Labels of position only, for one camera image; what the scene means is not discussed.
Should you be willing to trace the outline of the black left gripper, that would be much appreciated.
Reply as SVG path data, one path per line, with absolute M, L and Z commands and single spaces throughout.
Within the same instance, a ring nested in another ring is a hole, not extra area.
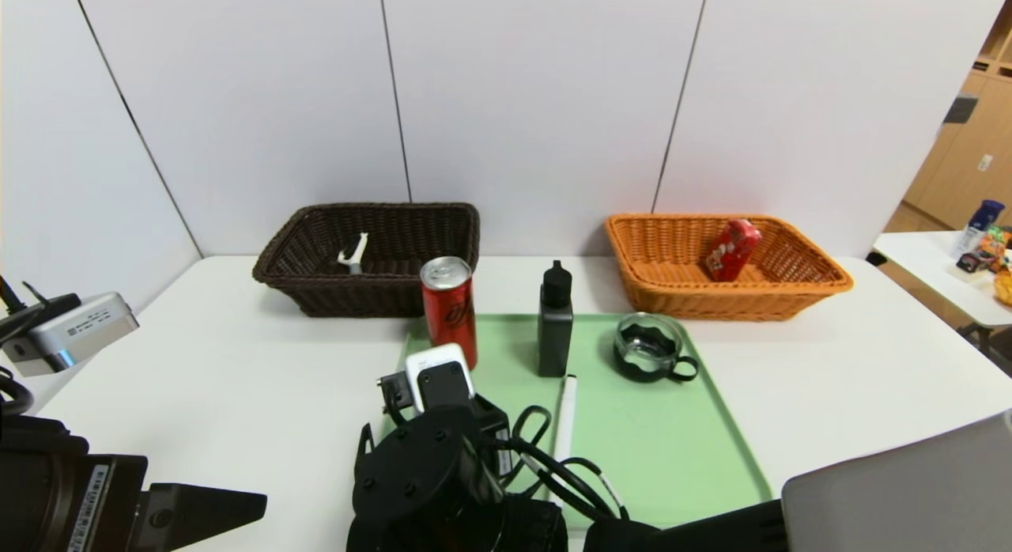
M 126 455 L 2 455 L 1 549 L 123 551 L 131 533 L 134 551 L 174 551 L 266 512 L 263 493 L 181 483 L 142 491 L 148 465 Z

